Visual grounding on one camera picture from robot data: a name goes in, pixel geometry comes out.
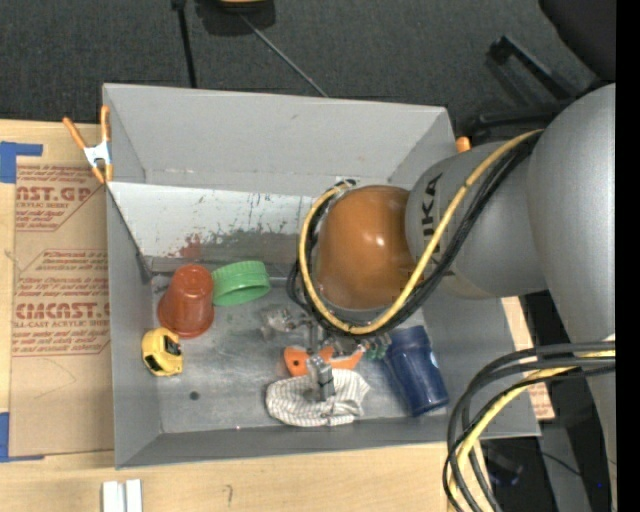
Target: black floor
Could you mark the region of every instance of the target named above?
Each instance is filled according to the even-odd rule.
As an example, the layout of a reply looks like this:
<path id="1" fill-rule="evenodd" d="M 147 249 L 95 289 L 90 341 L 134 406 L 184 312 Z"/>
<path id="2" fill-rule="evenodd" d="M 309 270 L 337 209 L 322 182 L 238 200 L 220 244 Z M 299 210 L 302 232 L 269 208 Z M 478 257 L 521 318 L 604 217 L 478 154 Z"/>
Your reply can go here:
<path id="1" fill-rule="evenodd" d="M 104 82 L 189 87 L 171 0 L 5 2 L 0 9 L 0 116 L 94 122 Z M 515 70 L 517 98 L 485 64 L 510 34 L 578 88 L 594 78 L 536 0 L 272 0 L 245 19 L 328 96 L 445 106 L 452 120 L 548 100 Z M 236 15 L 186 2 L 199 88 L 319 95 Z"/>

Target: white cloth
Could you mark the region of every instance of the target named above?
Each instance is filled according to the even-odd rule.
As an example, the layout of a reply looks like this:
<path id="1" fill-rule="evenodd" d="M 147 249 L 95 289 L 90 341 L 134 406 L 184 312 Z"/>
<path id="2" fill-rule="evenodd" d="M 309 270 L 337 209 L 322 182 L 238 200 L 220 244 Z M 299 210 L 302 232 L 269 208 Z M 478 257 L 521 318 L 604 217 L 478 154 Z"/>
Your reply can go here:
<path id="1" fill-rule="evenodd" d="M 369 384 L 351 370 L 333 370 L 334 396 L 324 402 L 312 402 L 304 397 L 311 389 L 311 377 L 279 380 L 267 388 L 267 410 L 274 418 L 297 427 L 334 426 L 351 423 L 364 414 L 361 404 Z"/>

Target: blue cup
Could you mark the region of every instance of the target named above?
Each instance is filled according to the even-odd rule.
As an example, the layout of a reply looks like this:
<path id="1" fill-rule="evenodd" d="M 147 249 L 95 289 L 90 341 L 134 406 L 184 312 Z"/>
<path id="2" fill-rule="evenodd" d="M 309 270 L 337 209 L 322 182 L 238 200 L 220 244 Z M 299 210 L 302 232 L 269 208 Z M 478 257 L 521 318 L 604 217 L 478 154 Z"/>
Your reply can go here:
<path id="1" fill-rule="evenodd" d="M 424 327 L 398 329 L 389 335 L 391 345 L 383 361 L 411 415 L 420 416 L 447 405 L 449 395 Z"/>

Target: black cable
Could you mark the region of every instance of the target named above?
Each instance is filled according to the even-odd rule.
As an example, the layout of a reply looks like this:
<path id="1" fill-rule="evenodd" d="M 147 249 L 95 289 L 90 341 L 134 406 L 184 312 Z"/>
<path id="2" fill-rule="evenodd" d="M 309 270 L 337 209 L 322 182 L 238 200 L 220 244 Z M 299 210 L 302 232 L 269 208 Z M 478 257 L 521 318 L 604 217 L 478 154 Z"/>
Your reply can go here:
<path id="1" fill-rule="evenodd" d="M 469 386 L 474 385 L 478 382 L 482 377 L 491 374 L 494 370 L 499 368 L 500 366 L 516 361 L 518 359 L 522 359 L 525 357 L 537 356 L 541 357 L 544 355 L 558 355 L 561 353 L 574 353 L 574 352 L 592 352 L 602 350 L 603 348 L 614 349 L 615 344 L 609 343 L 604 345 L 602 342 L 593 342 L 593 343 L 579 343 L 579 344 L 558 344 L 558 345 L 550 345 L 547 347 L 534 347 L 532 349 L 520 350 L 517 352 L 512 352 L 505 356 L 502 356 L 488 365 L 486 365 L 482 370 L 480 370 L 474 379 L 471 381 Z M 467 404 L 461 410 L 461 420 L 463 428 L 466 427 L 469 423 L 469 410 L 470 407 Z M 473 472 L 476 475 L 476 479 L 478 480 L 482 492 L 484 493 L 487 501 L 493 506 L 494 510 L 500 512 L 500 505 L 495 501 L 495 497 L 493 496 L 492 490 L 489 488 L 487 482 L 485 481 L 482 469 L 480 468 L 480 463 L 478 462 L 478 458 L 476 457 L 475 452 L 469 453 L 469 459 L 471 462 L 471 466 L 473 468 Z"/>
<path id="2" fill-rule="evenodd" d="M 182 46 L 184 47 L 184 55 L 187 60 L 187 72 L 189 74 L 189 85 L 192 89 L 197 89 L 196 69 L 193 64 L 193 54 L 191 53 L 191 41 L 189 40 L 189 29 L 187 27 L 187 18 L 184 14 L 186 0 L 171 0 L 171 8 L 178 13 L 178 23 L 180 24 L 180 36 L 182 37 Z"/>
<path id="3" fill-rule="evenodd" d="M 518 365 L 511 365 L 506 368 L 499 368 L 500 365 L 503 365 L 508 362 L 512 362 L 513 360 L 521 359 L 523 357 L 530 357 L 534 355 L 534 353 L 538 353 L 538 355 L 545 354 L 560 354 L 562 352 L 579 352 L 579 351 L 596 351 L 603 349 L 613 349 L 615 346 L 612 343 L 605 342 L 596 342 L 596 343 L 585 343 L 585 344 L 563 344 L 563 345 L 551 345 L 548 347 L 538 347 L 537 349 L 528 349 L 519 352 L 514 352 L 511 354 L 507 354 L 488 365 L 486 365 L 482 370 L 480 370 L 474 379 L 471 381 L 465 393 L 460 397 L 458 402 L 456 403 L 449 420 L 449 426 L 447 429 L 447 446 L 451 449 L 453 445 L 453 441 L 455 439 L 455 430 L 456 424 L 458 422 L 458 418 L 463 418 L 463 427 L 465 426 L 465 421 L 468 423 L 468 408 L 470 401 L 482 387 L 490 384 L 494 381 L 499 380 L 500 378 L 507 377 L 510 375 L 522 373 L 523 371 L 527 371 L 530 369 L 544 369 L 544 368 L 552 368 L 558 366 L 575 366 L 580 364 L 581 366 L 586 366 L 584 363 L 586 361 L 591 361 L 587 363 L 587 365 L 600 364 L 596 358 L 562 358 L 562 359 L 554 359 L 550 361 L 537 361 L 533 363 L 524 363 Z"/>
<path id="4" fill-rule="evenodd" d="M 300 297 L 298 296 L 298 293 L 296 291 L 296 276 L 298 272 L 299 266 L 298 262 L 296 261 L 292 265 L 291 270 L 289 271 L 289 275 L 287 276 L 286 291 L 289 299 L 291 299 L 292 302 L 300 306 L 306 313 L 308 313 L 309 309 L 307 307 L 307 304 L 304 301 L 300 300 Z"/>
<path id="5" fill-rule="evenodd" d="M 611 344 L 607 343 L 607 348 L 611 349 L 612 347 L 610 346 Z M 602 358 L 573 358 L 575 359 L 575 361 L 572 361 L 571 364 L 565 364 L 565 360 L 560 360 L 558 359 L 557 362 L 554 361 L 541 361 L 540 362 L 540 366 L 541 369 L 544 369 L 543 367 L 566 367 L 566 366 L 577 366 L 577 367 L 583 367 L 583 366 L 599 366 L 598 368 L 594 369 L 594 370 L 585 370 L 582 372 L 576 372 L 576 370 L 578 370 L 578 368 L 569 370 L 569 374 L 565 374 L 565 375 L 557 375 L 557 376 L 551 376 L 551 377 L 541 377 L 539 379 L 532 379 L 530 381 L 524 381 L 524 382 L 519 382 L 514 386 L 511 386 L 510 388 L 508 388 L 506 391 L 500 393 L 499 395 L 497 395 L 496 397 L 494 397 L 487 405 L 485 405 L 481 411 L 476 414 L 476 416 L 474 417 L 474 420 L 471 422 L 465 422 L 467 423 L 466 425 L 463 425 L 464 428 L 464 432 L 463 434 L 458 438 L 458 440 L 452 442 L 452 430 L 455 433 L 455 423 L 457 423 L 457 417 L 460 415 L 460 409 L 461 407 L 464 407 L 464 405 L 461 404 L 465 404 L 468 403 L 468 401 L 470 401 L 470 399 L 473 397 L 474 394 L 476 394 L 479 389 L 481 387 L 484 387 L 484 384 L 482 383 L 482 380 L 479 380 L 477 382 L 476 385 L 474 385 L 473 387 L 470 387 L 470 389 L 468 389 L 465 394 L 463 394 L 463 396 L 460 398 L 460 400 L 458 401 L 458 403 L 456 404 L 456 407 L 454 408 L 454 411 L 451 414 L 450 420 L 449 420 L 449 429 L 447 432 L 447 446 L 449 447 L 449 457 L 447 458 L 447 465 L 451 466 L 451 470 L 454 474 L 454 478 L 456 480 L 456 484 L 458 485 L 458 487 L 460 488 L 461 492 L 463 493 L 465 499 L 467 500 L 467 502 L 469 503 L 469 505 L 471 506 L 471 508 L 474 511 L 480 511 L 481 509 L 478 507 L 477 503 L 475 502 L 475 500 L 473 499 L 473 496 L 471 496 L 471 493 L 469 492 L 468 488 L 466 487 L 466 484 L 464 484 L 464 477 L 462 476 L 462 473 L 459 469 L 458 466 L 458 462 L 457 462 L 457 458 L 455 458 L 455 451 L 457 450 L 457 447 L 459 446 L 461 440 L 464 440 L 469 433 L 471 432 L 471 430 L 473 430 L 473 428 L 476 426 L 476 424 L 478 423 L 478 421 L 480 421 L 480 419 L 482 419 L 482 417 L 486 414 L 486 412 L 489 410 L 489 408 L 491 408 L 499 399 L 501 399 L 505 394 L 510 393 L 511 391 L 518 389 L 520 387 L 523 386 L 529 386 L 532 384 L 535 384 L 537 382 L 544 382 L 546 380 L 549 380 L 553 377 L 557 377 L 557 378 L 561 378 L 561 377 L 570 377 L 570 378 L 575 378 L 575 377 L 579 377 L 579 376 L 592 376 L 592 375 L 596 375 L 596 374 L 601 374 L 603 372 L 609 372 L 609 371 L 613 371 L 615 370 L 615 364 L 613 365 L 609 365 L 606 367 L 602 367 L 602 364 L 604 362 L 615 362 L 615 358 L 612 357 L 602 357 Z M 497 380 L 498 378 L 500 378 L 500 375 L 497 375 L 498 373 L 500 373 L 501 375 L 508 375 L 509 373 L 518 373 L 517 371 L 512 371 L 509 372 L 509 370 L 515 370 L 515 368 L 503 368 L 502 370 L 505 370 L 504 372 L 502 371 L 498 371 L 495 372 L 493 375 L 488 375 L 486 378 L 486 383 L 492 382 L 494 380 Z M 469 453 L 470 458 L 472 457 L 473 451 L 471 451 Z M 443 472 L 443 480 L 446 482 L 448 480 L 448 475 L 447 475 L 447 465 L 445 465 L 445 470 Z M 493 493 L 492 491 L 489 489 L 489 487 L 486 485 L 486 482 L 484 482 L 484 476 L 482 475 L 482 471 L 479 467 L 479 464 L 477 464 L 477 459 L 476 459 L 476 467 L 474 468 L 474 473 L 476 473 L 476 477 L 478 479 L 480 483 L 480 486 L 483 490 L 483 492 L 485 494 L 488 494 L 489 496 L 492 496 Z M 492 504 L 492 499 L 489 498 L 489 496 L 487 496 L 487 499 L 489 501 L 490 504 Z"/>
<path id="6" fill-rule="evenodd" d="M 467 209 L 463 220 L 456 232 L 454 233 L 451 241 L 447 245 L 447 249 L 443 254 L 440 263 L 432 274 L 418 287 L 419 300 L 417 306 L 424 302 L 428 296 L 433 292 L 435 287 L 440 283 L 449 267 L 453 263 L 453 260 L 458 255 L 463 242 L 466 240 L 471 228 L 479 218 L 480 214 L 487 205 L 489 199 L 493 193 L 498 189 L 507 176 L 531 153 L 535 143 L 537 142 L 539 135 L 532 136 L 530 139 L 526 139 L 514 150 L 504 155 L 496 164 L 488 176 L 480 185 L 480 188 L 476 192 L 471 205 Z M 415 312 L 417 306 L 413 308 L 410 314 Z"/>
<path id="7" fill-rule="evenodd" d="M 293 62 L 289 57 L 287 57 L 284 52 L 282 50 L 280 50 L 280 48 L 278 48 L 275 44 L 273 44 L 269 38 L 267 38 L 267 36 L 265 36 L 260 30 L 258 30 L 255 25 L 253 23 L 251 23 L 249 21 L 248 18 L 246 18 L 245 16 L 243 16 L 242 14 L 238 14 L 238 16 L 240 17 L 240 19 L 242 19 L 242 21 L 244 21 L 244 23 L 253 31 L 253 33 L 264 43 L 266 44 L 269 48 L 271 48 L 271 50 L 273 50 L 276 55 L 278 57 L 280 57 L 291 69 L 293 69 L 298 76 L 300 76 L 302 79 L 304 79 L 311 87 L 313 87 L 316 92 L 320 95 L 323 96 L 325 98 L 328 98 L 329 95 L 324 92 L 320 86 L 318 84 L 316 84 L 313 79 L 307 75 L 304 71 L 302 71 L 296 64 L 295 62 Z"/>
<path id="8" fill-rule="evenodd" d="M 610 346 L 610 344 L 605 344 L 605 343 L 599 343 L 597 345 L 600 345 L 600 350 L 602 350 L 602 345 L 606 345 L 607 349 L 613 348 Z M 473 398 L 473 395 L 475 395 L 481 388 L 485 387 L 486 385 L 492 382 L 495 382 L 501 378 L 519 374 L 528 370 L 540 370 L 540 369 L 546 369 L 546 368 L 567 367 L 567 366 L 580 366 L 580 367 L 599 366 L 603 362 L 614 362 L 614 361 L 615 361 L 615 358 L 612 358 L 612 357 L 589 358 L 589 359 L 575 358 L 575 357 L 559 358 L 559 359 L 554 359 L 550 361 L 538 361 L 535 363 L 511 365 L 509 367 L 501 368 L 493 371 L 492 373 L 487 373 L 485 375 L 481 375 L 482 374 L 482 371 L 481 371 L 478 374 L 478 376 L 474 378 L 472 383 L 469 385 L 469 387 L 467 388 L 467 391 L 465 391 L 465 393 L 460 397 L 460 399 L 456 403 L 456 406 L 454 407 L 451 413 L 449 426 L 447 429 L 447 445 L 449 446 L 449 448 L 451 448 L 453 444 L 453 440 L 455 439 L 456 424 L 458 422 L 459 417 L 461 417 L 462 419 L 463 428 L 466 428 L 466 426 L 468 425 L 469 407 L 470 407 L 471 399 Z M 475 456 L 472 455 L 472 453 L 473 452 L 470 453 L 470 458 L 472 459 L 472 465 L 474 465 L 474 462 L 476 463 L 474 465 L 475 466 L 474 472 L 478 470 L 476 473 L 476 476 L 480 480 L 481 471 L 479 469 L 479 465 L 477 464 L 477 460 L 474 461 Z M 491 491 L 488 488 L 483 487 L 482 490 L 485 494 L 491 495 Z"/>
<path id="9" fill-rule="evenodd" d="M 521 381 L 518 382 L 512 386 L 510 386 L 509 388 L 507 388 L 505 391 L 501 392 L 500 394 L 496 395 L 494 398 L 492 398 L 481 410 L 480 412 L 478 412 L 478 414 L 476 414 L 476 416 L 474 417 L 473 421 L 468 425 L 467 428 L 465 428 L 463 434 L 458 437 L 456 439 L 456 441 L 453 443 L 453 446 L 449 449 L 449 454 L 447 456 L 447 460 L 445 462 L 445 466 L 442 472 L 442 483 L 443 483 L 443 487 L 445 490 L 445 493 L 447 495 L 447 498 L 449 499 L 450 503 L 453 505 L 453 507 L 457 510 L 457 511 L 463 511 L 463 509 L 460 507 L 460 504 L 458 503 L 458 501 L 454 498 L 454 496 L 451 494 L 451 490 L 449 489 L 449 475 L 448 475 L 448 469 L 449 466 L 451 467 L 451 471 L 454 475 L 454 479 L 456 481 L 456 485 L 458 486 L 458 488 L 460 489 L 460 491 L 462 492 L 463 496 L 465 497 L 465 499 L 467 500 L 469 506 L 474 510 L 474 512 L 482 512 L 482 509 L 480 509 L 480 507 L 478 506 L 477 502 L 474 500 L 473 496 L 471 495 L 469 488 L 466 484 L 466 482 L 464 481 L 464 477 L 462 475 L 462 472 L 460 471 L 460 468 L 457 464 L 457 458 L 456 458 L 456 451 L 458 449 L 458 447 L 464 442 L 464 440 L 469 436 L 469 434 L 471 433 L 471 431 L 476 427 L 476 425 L 480 422 L 480 420 L 484 417 L 484 415 L 487 413 L 487 411 L 493 407 L 495 405 L 495 403 L 498 402 L 498 400 L 502 399 L 505 395 L 511 393 L 512 391 L 519 389 L 521 387 L 526 387 L 526 386 L 530 386 L 533 384 L 537 384 L 539 382 L 548 382 L 551 380 L 565 380 L 565 379 L 571 379 L 571 378 L 577 378 L 577 377 L 592 377 L 595 375 L 603 375 L 605 373 L 610 373 L 612 371 L 615 371 L 615 364 L 613 365 L 607 365 L 601 368 L 597 368 L 597 369 L 593 369 L 593 370 L 586 370 L 584 372 L 580 372 L 580 371 L 576 371 L 577 369 L 571 370 L 569 371 L 569 373 L 566 374 L 562 374 L 562 375 L 551 375 L 551 376 L 547 376 L 547 377 L 540 377 L 537 379 L 531 379 L 528 381 Z"/>
<path id="10" fill-rule="evenodd" d="M 567 464 L 565 461 L 563 461 L 562 459 L 560 459 L 559 457 L 556 457 L 555 455 L 550 454 L 549 452 L 545 452 L 544 450 L 541 450 L 539 448 L 531 448 L 529 446 L 521 446 L 521 445 L 509 445 L 509 448 L 513 448 L 515 450 L 521 450 L 521 451 L 527 451 L 527 452 L 531 452 L 531 453 L 540 453 L 540 455 L 542 455 L 543 457 L 547 457 L 549 460 L 554 461 L 555 463 L 557 463 L 558 465 L 562 466 L 563 468 L 565 468 L 567 471 L 569 471 L 570 473 L 574 474 L 575 476 L 578 476 L 586 481 L 589 481 L 591 483 L 597 484 L 598 482 L 595 481 L 592 478 L 588 478 L 584 473 L 582 473 L 581 471 L 577 470 L 576 468 L 574 468 L 573 466 L 571 466 L 570 464 Z"/>

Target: red stain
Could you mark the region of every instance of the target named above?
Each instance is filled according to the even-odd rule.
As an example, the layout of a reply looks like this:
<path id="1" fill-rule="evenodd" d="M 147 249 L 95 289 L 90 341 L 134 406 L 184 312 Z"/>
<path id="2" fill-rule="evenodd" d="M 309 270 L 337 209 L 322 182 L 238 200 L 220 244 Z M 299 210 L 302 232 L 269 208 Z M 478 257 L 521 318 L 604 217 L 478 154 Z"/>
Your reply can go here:
<path id="1" fill-rule="evenodd" d="M 187 243 L 187 245 L 180 249 L 180 256 L 187 259 L 199 259 L 201 256 L 200 235 L 198 235 L 197 233 L 189 235 L 184 239 L 184 241 Z"/>

